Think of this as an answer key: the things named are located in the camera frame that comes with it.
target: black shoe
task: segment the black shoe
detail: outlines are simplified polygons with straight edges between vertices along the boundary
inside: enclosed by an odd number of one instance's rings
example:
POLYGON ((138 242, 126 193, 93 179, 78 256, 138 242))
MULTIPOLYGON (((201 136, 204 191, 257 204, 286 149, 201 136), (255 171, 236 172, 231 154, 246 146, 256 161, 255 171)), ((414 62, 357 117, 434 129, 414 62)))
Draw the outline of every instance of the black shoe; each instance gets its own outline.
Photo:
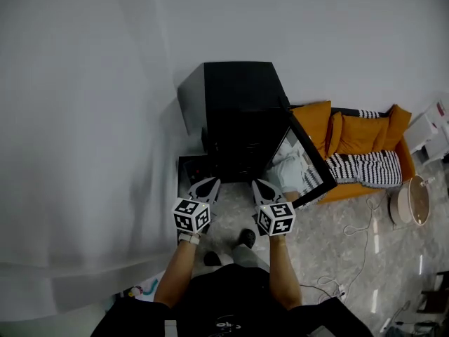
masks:
POLYGON ((222 261, 220 261, 220 258, 218 257, 218 255, 213 252, 213 251, 209 251, 203 259, 204 265, 206 266, 221 266, 222 265, 222 261))
POLYGON ((242 232, 240 232, 238 244, 244 244, 251 249, 255 244, 254 231, 250 230, 249 228, 246 228, 242 232))

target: white cable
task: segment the white cable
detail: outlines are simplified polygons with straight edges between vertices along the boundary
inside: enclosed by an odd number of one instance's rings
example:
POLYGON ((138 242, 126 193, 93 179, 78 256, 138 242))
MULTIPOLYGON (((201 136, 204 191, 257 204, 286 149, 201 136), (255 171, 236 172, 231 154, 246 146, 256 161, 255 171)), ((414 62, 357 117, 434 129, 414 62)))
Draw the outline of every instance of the white cable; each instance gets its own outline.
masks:
POLYGON ((352 235, 354 235, 354 234, 356 234, 356 233, 358 233, 358 232, 366 231, 366 244, 365 244, 365 248, 364 248, 364 252, 363 252, 363 264, 362 264, 362 268, 360 269, 360 271, 357 273, 357 275, 355 276, 355 278, 354 278, 354 279, 351 281, 351 283, 349 284, 349 286, 348 286, 348 291, 347 291, 347 293, 346 293, 346 300, 345 300, 344 304, 346 304, 346 302, 347 302, 348 299, 349 299, 349 293, 351 292, 351 286, 352 286, 352 284, 355 282, 355 280, 357 279, 357 277, 360 276, 360 274, 363 272, 363 269, 365 268, 365 264, 366 264, 366 250, 367 250, 367 248, 368 248, 368 240, 369 240, 369 238, 370 238, 369 228, 370 228, 370 226, 371 226, 371 221, 373 220, 373 212, 376 211, 376 210, 380 207, 382 201, 384 201, 384 198, 385 198, 387 195, 388 195, 388 192, 385 191, 384 196, 380 199, 380 202, 379 202, 379 204, 378 204, 376 207, 374 207, 374 202, 372 201, 371 197, 369 197, 369 198, 366 199, 366 206, 368 206, 368 208, 371 210, 370 221, 368 222, 368 225, 367 225, 366 227, 364 227, 364 228, 357 228, 357 227, 354 227, 354 226, 352 226, 352 225, 348 225, 348 226, 346 226, 346 227, 343 229, 343 233, 344 233, 346 236, 348 236, 348 237, 350 237, 350 236, 352 236, 352 235), (349 234, 349 233, 346 232, 346 229, 347 229, 348 227, 351 227, 351 228, 354 229, 354 231, 353 231, 351 234, 349 234))
MULTIPOLYGON (((382 201, 384 201, 384 198, 385 198, 387 195, 388 195, 388 192, 385 192, 384 196, 381 198, 379 204, 378 204, 376 207, 374 207, 374 202, 373 202, 373 200, 371 199, 371 197, 369 197, 369 198, 366 199, 366 205, 367 205, 368 208, 371 210, 370 220, 369 220, 368 224, 366 225, 366 227, 354 227, 353 225, 347 225, 347 226, 345 226, 344 229, 343 229, 344 235, 345 235, 345 236, 348 236, 348 237, 353 236, 354 234, 356 234, 356 233, 358 233, 358 232, 366 231, 366 244, 365 244, 365 248, 364 248, 364 257, 363 257, 362 268, 360 269, 360 271, 357 273, 357 275, 355 276, 355 278, 354 278, 354 279, 351 281, 351 283, 349 284, 348 289, 347 289, 347 292, 346 292, 346 298, 345 298, 345 300, 344 300, 344 304, 346 304, 346 301, 348 301, 348 298, 349 298, 349 292, 351 291, 351 286, 352 286, 352 284, 353 284, 354 281, 357 279, 357 277, 360 276, 360 274, 362 273, 363 269, 365 268, 365 264, 366 264, 366 250, 367 250, 367 248, 368 248, 368 240, 369 240, 369 231, 368 231, 368 230, 369 230, 369 228, 370 228, 370 226, 371 226, 371 221, 373 220, 373 212, 376 211, 376 210, 380 207, 382 201), (353 231, 352 233, 349 233, 349 232, 347 232, 347 229, 348 229, 348 228, 352 228, 354 231, 353 231)), ((341 292, 340 284, 338 283, 338 281, 337 281, 336 279, 330 278, 330 277, 328 277, 328 276, 321 276, 321 277, 318 278, 317 284, 319 284, 320 286, 324 286, 324 285, 329 284, 329 283, 331 283, 331 282, 335 282, 335 290, 334 290, 333 293, 329 293, 330 297, 331 297, 331 298, 332 298, 332 297, 338 297, 338 298, 342 297, 342 292, 341 292), (320 280, 321 280, 322 278, 327 278, 328 281, 327 281, 327 282, 324 282, 324 283, 320 283, 320 280)), ((323 293, 323 294, 321 294, 321 295, 319 296, 319 298, 318 298, 318 303, 324 302, 326 299, 327 299, 327 298, 326 298, 326 295, 323 293)))
POLYGON ((324 293, 322 293, 322 294, 318 297, 318 303, 322 303, 322 302, 324 302, 325 300, 327 300, 326 297, 329 297, 329 298, 332 298, 332 297, 340 297, 340 295, 341 295, 341 293, 340 293, 340 284, 338 283, 338 281, 337 281, 336 279, 332 279, 332 278, 330 278, 330 277, 328 277, 328 276, 321 276, 320 278, 318 278, 318 281, 316 281, 316 283, 317 283, 318 285, 320 285, 320 286, 325 286, 326 284, 329 284, 329 283, 332 283, 332 282, 335 283, 335 290, 334 290, 332 293, 329 293, 329 296, 326 295, 326 294, 324 294, 324 293), (321 283, 320 280, 321 280, 322 278, 327 278, 328 281, 327 281, 327 282, 324 282, 324 283, 321 283))

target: tiled floor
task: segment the tiled floor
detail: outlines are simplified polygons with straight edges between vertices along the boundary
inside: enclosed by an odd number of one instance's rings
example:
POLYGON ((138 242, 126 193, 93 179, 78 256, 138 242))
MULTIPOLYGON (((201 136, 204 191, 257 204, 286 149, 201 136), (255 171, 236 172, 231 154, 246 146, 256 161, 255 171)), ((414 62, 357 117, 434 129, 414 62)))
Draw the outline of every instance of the tiled floor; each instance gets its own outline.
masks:
MULTIPOLYGON (((382 325, 407 300, 408 311, 398 320, 412 322, 429 319, 428 315, 413 313, 417 307, 420 291, 432 286, 435 272, 449 270, 449 197, 443 165, 434 162, 425 168, 414 158, 417 173, 423 178, 435 177, 429 186, 431 215, 426 225, 411 225, 402 230, 393 230, 388 214, 388 196, 385 191, 345 201, 309 207, 297 213, 293 232, 287 236, 288 249, 301 284, 317 286, 320 276, 336 279, 347 290, 351 281, 362 268, 366 232, 347 237, 343 233, 346 225, 365 227, 371 210, 367 198, 374 206, 373 221, 368 235, 366 264, 363 272, 352 284, 346 299, 347 307, 378 335, 382 325), (377 223, 379 251, 376 253, 373 225, 377 223), (422 274, 420 274, 422 256, 422 274)), ((229 245, 239 232, 255 225, 250 187, 246 184, 223 185, 220 198, 213 207, 217 214, 208 234, 203 239, 197 256, 197 265, 207 250, 228 253, 229 245)), ((269 262, 268 238, 258 237, 253 248, 258 256, 269 262)), ((335 285, 322 286, 332 293, 335 285)), ((302 289, 304 304, 317 303, 321 292, 302 289)))

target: black and white striped cushion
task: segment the black and white striped cushion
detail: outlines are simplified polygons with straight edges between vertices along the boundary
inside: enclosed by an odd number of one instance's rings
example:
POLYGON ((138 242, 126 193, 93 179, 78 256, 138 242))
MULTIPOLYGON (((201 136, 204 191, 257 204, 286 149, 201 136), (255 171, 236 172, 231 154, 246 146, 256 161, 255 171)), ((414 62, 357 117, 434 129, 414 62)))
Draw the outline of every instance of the black and white striped cushion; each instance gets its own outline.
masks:
POLYGON ((333 154, 326 163, 339 184, 359 182, 366 187, 389 188, 402 183, 401 164, 395 151, 333 154))
POLYGON ((358 181, 366 187, 388 188, 402 183, 401 164, 395 151, 359 155, 358 181))
POLYGON ((333 154, 326 160, 337 183, 356 183, 358 178, 356 155, 333 154))
MULTIPOLYGON (((314 166, 310 166, 306 172, 304 173, 304 181, 305 181, 305 186, 302 189, 302 191, 300 191, 300 194, 302 196, 308 194, 309 192, 311 192, 314 188, 318 187, 319 185, 321 185, 323 183, 323 180, 321 180, 320 175, 318 174, 318 171, 316 170, 316 168, 314 166)), ((299 209, 305 209, 306 207, 316 204, 319 201, 321 201, 327 194, 322 194, 320 197, 307 202, 306 204, 303 204, 302 206, 298 207, 299 209)))
POLYGON ((377 111, 359 110, 358 116, 365 119, 379 119, 380 114, 377 111))

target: white curtain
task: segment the white curtain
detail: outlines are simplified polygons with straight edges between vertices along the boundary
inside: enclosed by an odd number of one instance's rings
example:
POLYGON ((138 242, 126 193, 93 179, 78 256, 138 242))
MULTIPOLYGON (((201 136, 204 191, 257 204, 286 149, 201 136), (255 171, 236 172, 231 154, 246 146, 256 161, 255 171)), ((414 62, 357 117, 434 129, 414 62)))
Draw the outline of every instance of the white curtain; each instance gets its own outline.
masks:
POLYGON ((0 0, 0 321, 163 270, 184 138, 154 0, 0 0))

